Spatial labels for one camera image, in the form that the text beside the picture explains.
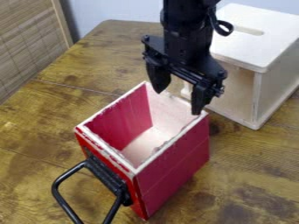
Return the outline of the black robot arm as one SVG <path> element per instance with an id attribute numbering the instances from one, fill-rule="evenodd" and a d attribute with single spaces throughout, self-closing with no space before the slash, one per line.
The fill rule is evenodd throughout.
<path id="1" fill-rule="evenodd" d="M 145 35 L 145 70 L 153 90 L 162 92 L 176 76 L 192 84 L 190 112 L 197 115 L 224 92 L 228 73 L 210 56 L 212 35 L 226 37 L 233 25 L 216 18 L 220 0 L 162 0 L 162 36 Z"/>

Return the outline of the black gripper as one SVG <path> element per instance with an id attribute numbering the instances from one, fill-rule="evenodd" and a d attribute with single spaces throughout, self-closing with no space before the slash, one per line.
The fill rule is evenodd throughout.
<path id="1" fill-rule="evenodd" d="M 162 36 L 144 35 L 145 70 L 153 91 L 160 94 L 170 83 L 170 75 L 189 82 L 190 113 L 197 116 L 213 97 L 224 93 L 226 72 L 210 56 L 212 28 L 186 33 L 162 31 Z"/>

